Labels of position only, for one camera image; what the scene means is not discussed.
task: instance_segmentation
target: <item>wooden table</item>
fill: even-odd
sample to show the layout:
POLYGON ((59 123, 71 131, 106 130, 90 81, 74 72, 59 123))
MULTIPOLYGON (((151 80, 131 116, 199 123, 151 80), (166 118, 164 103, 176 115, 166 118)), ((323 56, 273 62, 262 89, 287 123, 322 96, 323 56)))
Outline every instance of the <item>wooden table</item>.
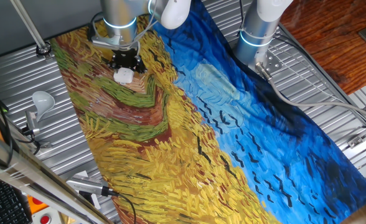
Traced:
POLYGON ((294 0, 281 22, 347 94, 366 85, 366 0, 294 0))

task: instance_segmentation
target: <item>painted cloth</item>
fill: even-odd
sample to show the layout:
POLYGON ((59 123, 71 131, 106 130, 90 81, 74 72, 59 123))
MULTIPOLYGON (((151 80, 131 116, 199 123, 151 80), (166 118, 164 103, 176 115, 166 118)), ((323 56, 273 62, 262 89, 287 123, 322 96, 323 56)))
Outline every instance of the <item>painted cloth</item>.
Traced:
POLYGON ((138 223, 339 223, 366 204, 358 170, 236 60, 200 0, 180 28, 156 24, 140 42, 148 73, 122 85, 85 28, 52 40, 100 172, 138 223))

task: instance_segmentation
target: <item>keyboard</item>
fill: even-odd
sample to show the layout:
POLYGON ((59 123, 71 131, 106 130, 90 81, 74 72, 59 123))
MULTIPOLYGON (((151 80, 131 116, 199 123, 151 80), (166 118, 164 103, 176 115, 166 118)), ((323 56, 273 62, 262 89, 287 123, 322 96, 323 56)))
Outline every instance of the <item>keyboard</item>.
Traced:
POLYGON ((30 223, 14 188, 0 180, 0 224, 30 223))

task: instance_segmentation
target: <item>red button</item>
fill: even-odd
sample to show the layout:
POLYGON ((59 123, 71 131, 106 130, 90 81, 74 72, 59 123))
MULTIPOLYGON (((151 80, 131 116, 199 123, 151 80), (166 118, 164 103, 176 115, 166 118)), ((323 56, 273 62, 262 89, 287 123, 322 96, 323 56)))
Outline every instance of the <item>red button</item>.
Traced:
POLYGON ((36 205, 42 205, 43 204, 43 202, 41 202, 40 200, 38 200, 38 199, 36 199, 36 198, 32 198, 32 202, 34 203, 34 204, 36 204, 36 205))
POLYGON ((40 218, 40 224, 48 224, 50 223, 50 217, 47 215, 44 215, 42 218, 40 218))

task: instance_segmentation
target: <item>blue cloth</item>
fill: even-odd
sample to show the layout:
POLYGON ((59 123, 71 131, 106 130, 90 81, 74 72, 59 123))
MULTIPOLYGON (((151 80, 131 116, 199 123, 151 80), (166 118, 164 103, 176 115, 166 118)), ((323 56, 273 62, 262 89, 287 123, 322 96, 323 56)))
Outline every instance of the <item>blue cloth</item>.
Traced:
POLYGON ((200 0, 180 28, 154 30, 179 75, 175 84, 281 223, 339 223, 366 204, 364 177, 311 119, 234 57, 200 0))

